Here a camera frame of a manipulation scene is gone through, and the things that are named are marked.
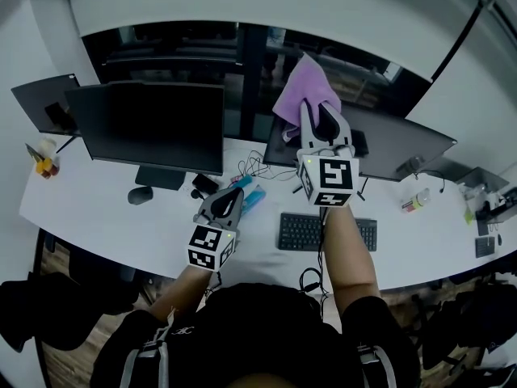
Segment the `small dark keyboard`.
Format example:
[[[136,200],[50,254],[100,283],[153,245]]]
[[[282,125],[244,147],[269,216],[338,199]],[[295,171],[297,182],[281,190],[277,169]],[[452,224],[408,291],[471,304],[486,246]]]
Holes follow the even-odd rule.
[[[477,259],[491,256],[495,253],[495,237],[484,236],[475,239],[475,256]]]

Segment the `dark glass window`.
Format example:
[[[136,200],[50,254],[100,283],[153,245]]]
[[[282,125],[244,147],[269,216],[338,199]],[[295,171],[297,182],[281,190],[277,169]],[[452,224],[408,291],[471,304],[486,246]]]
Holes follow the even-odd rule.
[[[304,53],[345,103],[405,117],[430,88],[417,74],[372,53],[308,33],[252,23],[173,21],[118,27],[83,38],[100,82],[138,80],[222,85],[225,135],[265,142],[272,108]],[[278,53],[273,80],[266,52]]]

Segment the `grey desk partition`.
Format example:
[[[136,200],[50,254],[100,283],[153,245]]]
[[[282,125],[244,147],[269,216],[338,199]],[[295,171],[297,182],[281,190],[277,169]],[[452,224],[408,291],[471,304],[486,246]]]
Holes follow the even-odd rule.
[[[509,182],[503,177],[496,175],[481,167],[475,167],[470,172],[456,181],[458,185],[464,185],[466,188],[477,188],[484,186],[484,190],[488,193],[498,192],[506,187]]]

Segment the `person's left forearm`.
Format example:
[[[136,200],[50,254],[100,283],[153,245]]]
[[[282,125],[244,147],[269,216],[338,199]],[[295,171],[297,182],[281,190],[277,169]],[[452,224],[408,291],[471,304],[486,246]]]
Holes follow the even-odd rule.
[[[188,265],[148,311],[163,323],[169,318],[180,320],[194,314],[211,277],[211,271]]]

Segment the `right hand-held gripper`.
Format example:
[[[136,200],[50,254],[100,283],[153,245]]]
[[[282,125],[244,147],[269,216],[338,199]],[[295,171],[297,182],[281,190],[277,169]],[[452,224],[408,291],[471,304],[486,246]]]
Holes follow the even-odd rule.
[[[352,146],[351,127],[341,112],[322,103],[322,133],[317,136],[307,99],[300,105],[301,147],[296,153],[297,174],[308,202],[318,207],[345,207],[358,192],[359,159]]]

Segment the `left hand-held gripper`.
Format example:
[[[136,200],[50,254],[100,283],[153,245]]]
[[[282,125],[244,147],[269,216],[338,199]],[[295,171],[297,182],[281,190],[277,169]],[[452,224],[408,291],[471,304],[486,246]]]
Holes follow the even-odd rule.
[[[207,223],[194,222],[187,244],[189,265],[210,272],[219,272],[236,250],[238,223],[242,215],[244,192],[241,188],[226,188],[208,196],[200,207],[200,214],[209,217],[228,217]]]

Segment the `blue tissue pack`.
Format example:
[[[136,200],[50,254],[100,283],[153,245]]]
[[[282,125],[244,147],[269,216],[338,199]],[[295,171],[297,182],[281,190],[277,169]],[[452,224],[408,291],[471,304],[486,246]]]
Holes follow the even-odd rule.
[[[257,184],[254,190],[251,191],[242,202],[242,216],[250,213],[265,197],[265,190]]]

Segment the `black computer mouse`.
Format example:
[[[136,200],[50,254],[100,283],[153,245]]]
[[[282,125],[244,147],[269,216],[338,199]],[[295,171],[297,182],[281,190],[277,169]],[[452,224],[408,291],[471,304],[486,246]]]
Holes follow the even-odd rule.
[[[153,199],[153,189],[149,186],[134,188],[128,192],[127,200],[131,205],[141,205]]]

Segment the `person's right forearm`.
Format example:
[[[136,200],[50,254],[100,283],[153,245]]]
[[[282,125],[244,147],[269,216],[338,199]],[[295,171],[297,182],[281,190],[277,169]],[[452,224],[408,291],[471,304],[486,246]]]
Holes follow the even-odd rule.
[[[323,250],[340,314],[360,298],[380,296],[372,257],[348,206],[329,210]]]

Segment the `black vertical strip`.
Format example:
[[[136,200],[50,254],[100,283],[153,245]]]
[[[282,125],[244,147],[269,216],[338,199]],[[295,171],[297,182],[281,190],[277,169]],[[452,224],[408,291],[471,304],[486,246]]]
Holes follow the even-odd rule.
[[[437,70],[433,73],[431,76],[431,82],[434,83],[437,78],[443,73],[451,59],[455,56],[461,45],[464,43],[465,39],[469,35],[470,31],[472,30],[474,24],[477,21],[478,16],[480,15],[481,11],[483,9],[483,4],[481,1],[477,2],[477,5],[475,6],[473,13],[470,15],[469,20],[465,24],[464,28],[462,29],[461,33],[457,37],[456,41],[454,42],[453,46],[449,50],[448,54],[445,56],[443,61],[440,63]]]

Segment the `wide black monitor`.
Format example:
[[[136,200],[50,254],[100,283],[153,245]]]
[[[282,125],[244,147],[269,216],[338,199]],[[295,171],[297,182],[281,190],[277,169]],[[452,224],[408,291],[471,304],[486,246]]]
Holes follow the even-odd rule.
[[[351,103],[342,105],[351,126],[359,175],[400,182],[420,172],[456,144],[456,140],[405,118]]]

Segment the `black desk device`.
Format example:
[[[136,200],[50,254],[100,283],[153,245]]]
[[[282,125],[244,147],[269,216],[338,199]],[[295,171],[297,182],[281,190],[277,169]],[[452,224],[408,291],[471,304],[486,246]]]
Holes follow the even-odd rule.
[[[495,208],[490,208],[486,201],[481,210],[476,211],[477,231],[479,236],[489,233],[489,225],[501,224],[517,215],[517,187],[502,195],[502,202]]]

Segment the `black office chair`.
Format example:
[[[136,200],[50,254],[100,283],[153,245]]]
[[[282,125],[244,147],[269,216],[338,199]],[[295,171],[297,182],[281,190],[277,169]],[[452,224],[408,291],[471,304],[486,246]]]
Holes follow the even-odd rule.
[[[425,306],[414,298],[420,315],[417,347],[422,366],[430,370],[441,362],[454,369],[462,360],[450,357],[457,347],[492,352],[517,335],[517,287],[486,285],[456,295],[455,299]]]
[[[131,284],[80,285],[60,272],[5,281],[0,285],[0,335],[16,352],[31,338],[71,351],[102,315],[129,312],[138,295]]]

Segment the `person's black shirt torso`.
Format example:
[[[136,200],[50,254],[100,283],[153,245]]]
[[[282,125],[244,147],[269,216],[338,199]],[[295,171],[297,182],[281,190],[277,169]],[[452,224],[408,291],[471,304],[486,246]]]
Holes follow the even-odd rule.
[[[263,284],[217,290],[172,322],[137,310],[104,344],[90,388],[120,388],[128,356],[158,342],[168,349],[170,388],[226,388],[252,374],[296,388],[418,388],[417,351],[381,298],[360,298],[340,321],[336,330],[314,298]]]

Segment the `purple cloth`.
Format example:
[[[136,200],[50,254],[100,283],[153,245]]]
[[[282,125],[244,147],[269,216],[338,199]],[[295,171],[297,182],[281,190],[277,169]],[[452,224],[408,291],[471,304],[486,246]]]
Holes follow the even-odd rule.
[[[341,111],[341,100],[331,88],[323,68],[307,53],[297,62],[272,111],[287,124],[282,131],[285,143],[300,135],[300,106],[306,100],[312,108],[314,124],[319,125],[318,105],[327,102]]]

